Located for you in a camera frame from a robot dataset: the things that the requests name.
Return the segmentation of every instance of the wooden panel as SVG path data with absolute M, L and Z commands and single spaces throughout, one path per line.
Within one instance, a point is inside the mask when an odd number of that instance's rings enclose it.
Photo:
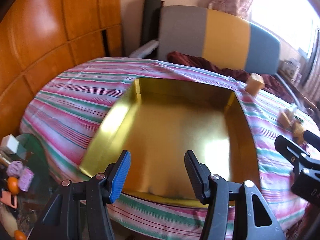
M 76 65 L 97 57 L 105 57 L 101 32 L 90 33 L 71 42 Z
M 7 13 L 0 23 L 0 94 L 19 75 L 20 64 L 12 49 L 12 40 L 8 34 Z
M 19 77 L 15 83 L 0 97 L 0 138 L 19 132 L 19 125 L 28 103 L 33 95 L 23 77 Z
M 111 57 L 122 57 L 121 25 L 107 29 L 108 48 Z
M 99 0 L 100 28 L 121 23 L 120 0 Z
M 73 65 L 68 44 L 66 44 L 55 49 L 32 66 L 25 73 L 25 78 L 33 94 L 36 95 L 45 84 Z
M 99 29 L 97 0 L 63 0 L 69 40 Z
M 23 69 L 66 42 L 61 0 L 16 0 L 11 31 Z

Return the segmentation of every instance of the small wooden cube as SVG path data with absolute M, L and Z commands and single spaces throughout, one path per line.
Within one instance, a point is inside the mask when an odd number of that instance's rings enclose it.
M 256 73 L 251 73 L 250 78 L 247 80 L 247 86 L 245 88 L 245 91 L 247 91 L 250 95 L 255 97 L 260 89 L 264 88 L 264 81 L 262 76 L 256 74 Z
M 306 129 L 300 123 L 296 123 L 293 129 L 293 138 L 296 144 L 301 145 L 304 143 L 303 133 Z
M 288 129 L 291 126 L 291 122 L 284 111 L 281 111 L 277 121 L 282 125 L 284 129 Z

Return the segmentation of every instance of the striped bedsheet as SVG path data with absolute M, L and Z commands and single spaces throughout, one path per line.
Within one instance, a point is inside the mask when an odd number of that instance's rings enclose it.
M 279 134 L 292 137 L 276 122 L 277 114 L 288 104 L 265 91 L 253 98 L 244 91 L 244 84 L 233 78 L 156 60 L 97 58 L 61 73 L 37 93 L 25 110 L 20 131 L 40 139 L 58 181 L 88 179 L 78 169 L 86 149 L 113 103 L 138 77 L 188 80 L 234 90 L 257 148 L 262 194 L 283 230 L 301 219 L 307 203 L 291 193 L 292 166 L 274 147 Z M 302 112 L 298 116 L 309 130 L 319 134 L 309 116 Z M 313 148 L 309 150 L 318 154 Z M 108 211 L 127 228 L 170 240 L 198 238 L 206 215 L 206 209 L 171 207 L 124 194 Z M 230 208 L 227 239 L 232 238 L 233 218 L 234 209 Z

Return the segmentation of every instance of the clamp jaw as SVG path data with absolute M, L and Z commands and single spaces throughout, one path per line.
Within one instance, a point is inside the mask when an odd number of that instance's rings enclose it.
M 320 150 L 320 138 L 306 130 L 303 138 L 317 150 Z M 310 157 L 293 141 L 279 135 L 275 148 L 293 165 L 294 183 L 291 191 L 308 202 L 320 207 L 320 161 Z
M 276 217 L 251 180 L 240 184 L 211 174 L 193 151 L 185 153 L 184 163 L 196 198 L 209 204 L 200 240 L 225 239 L 229 200 L 236 203 L 233 240 L 285 240 Z
M 130 152 L 122 151 L 118 161 L 104 173 L 85 182 L 64 180 L 45 206 L 29 240 L 81 240 L 80 201 L 86 200 L 91 240 L 114 240 L 106 204 L 119 198 L 131 164 Z

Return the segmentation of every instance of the sunlight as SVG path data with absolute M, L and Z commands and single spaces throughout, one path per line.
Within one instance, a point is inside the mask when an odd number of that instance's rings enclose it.
M 219 174 L 224 179 L 230 179 L 229 166 L 230 141 L 227 139 L 212 140 L 204 148 L 205 163 L 210 171 Z
M 313 33 L 312 21 L 319 17 L 307 0 L 254 0 L 252 21 L 271 30 L 296 50 L 308 52 Z

